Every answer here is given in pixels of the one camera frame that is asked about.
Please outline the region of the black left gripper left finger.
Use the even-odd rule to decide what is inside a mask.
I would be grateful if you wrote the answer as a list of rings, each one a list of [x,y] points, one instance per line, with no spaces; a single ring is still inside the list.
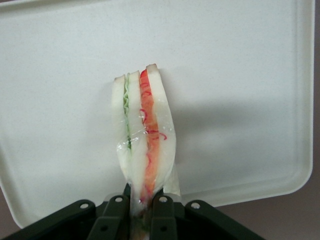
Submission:
[[[127,240],[131,187],[99,206],[78,200],[5,237],[6,240]]]

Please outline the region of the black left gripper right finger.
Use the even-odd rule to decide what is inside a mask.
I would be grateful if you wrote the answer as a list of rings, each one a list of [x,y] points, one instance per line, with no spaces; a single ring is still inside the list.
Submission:
[[[203,200],[186,205],[158,193],[152,200],[151,240],[262,240]]]

